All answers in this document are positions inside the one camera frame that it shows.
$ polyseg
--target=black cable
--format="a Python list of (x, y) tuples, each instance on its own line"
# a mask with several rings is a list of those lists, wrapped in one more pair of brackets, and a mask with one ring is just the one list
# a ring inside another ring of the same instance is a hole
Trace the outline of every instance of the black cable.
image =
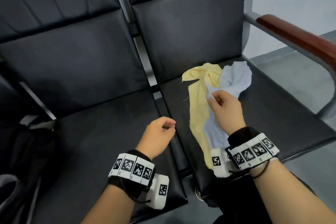
[(121, 182), (121, 186), (123, 187), (123, 191), (126, 193), (126, 195), (128, 195), (128, 197), (130, 197), (134, 202), (138, 203), (138, 204), (145, 204), (145, 203), (150, 203), (151, 200), (147, 200), (147, 201), (139, 201), (137, 200), (135, 197), (133, 197), (132, 195), (128, 194), (128, 192), (125, 189), (124, 183), (123, 183), (123, 179), (120, 177), (120, 182)]
[(270, 160), (267, 160), (266, 166), (265, 166), (264, 169), (260, 172), (260, 174), (258, 174), (258, 175), (256, 175), (256, 176), (252, 176), (252, 175), (251, 175), (251, 177), (252, 177), (253, 179), (255, 179), (255, 178), (258, 178), (258, 177), (262, 176), (262, 175), (264, 174), (264, 172), (266, 172), (266, 169), (267, 169), (267, 167), (268, 167), (269, 164), (270, 164)]

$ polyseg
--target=person's right hand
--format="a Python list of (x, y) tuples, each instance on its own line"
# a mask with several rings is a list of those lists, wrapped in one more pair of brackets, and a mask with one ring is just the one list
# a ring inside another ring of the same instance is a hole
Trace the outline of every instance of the person's right hand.
[(230, 136), (237, 130), (246, 127), (242, 105), (236, 97), (223, 90), (213, 92), (212, 96), (215, 99), (208, 99), (208, 103), (220, 128), (225, 133)]

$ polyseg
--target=black pants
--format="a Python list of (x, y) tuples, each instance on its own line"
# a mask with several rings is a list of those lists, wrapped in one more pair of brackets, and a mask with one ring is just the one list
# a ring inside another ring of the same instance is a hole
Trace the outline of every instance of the black pants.
[[(299, 180), (313, 192), (305, 182), (301, 179)], [(250, 175), (227, 185), (217, 188), (215, 201), (223, 215), (214, 224), (272, 223)]]

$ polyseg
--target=black wristband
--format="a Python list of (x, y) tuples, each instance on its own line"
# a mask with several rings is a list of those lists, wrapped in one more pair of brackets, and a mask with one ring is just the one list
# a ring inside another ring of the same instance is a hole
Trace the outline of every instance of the black wristband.
[[(138, 150), (129, 150), (127, 153), (138, 156), (151, 162), (149, 157), (147, 157), (145, 154), (141, 153)], [(108, 184), (117, 186), (118, 188), (122, 189), (126, 194), (128, 194), (131, 197), (134, 197), (135, 199), (137, 199), (140, 196), (141, 192), (145, 191), (147, 188), (147, 186), (143, 184), (133, 182), (132, 180), (122, 178), (119, 176), (111, 176), (108, 179)]]
[(252, 127), (244, 127), (229, 136), (227, 139), (232, 148), (238, 147), (255, 138), (260, 133)]

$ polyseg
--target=white wall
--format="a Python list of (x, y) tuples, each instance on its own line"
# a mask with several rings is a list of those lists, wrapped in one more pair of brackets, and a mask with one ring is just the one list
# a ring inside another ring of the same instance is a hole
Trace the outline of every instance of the white wall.
[[(274, 14), (316, 35), (336, 29), (336, 0), (253, 0), (253, 11)], [(251, 26), (244, 55), (252, 58), (284, 46)]]

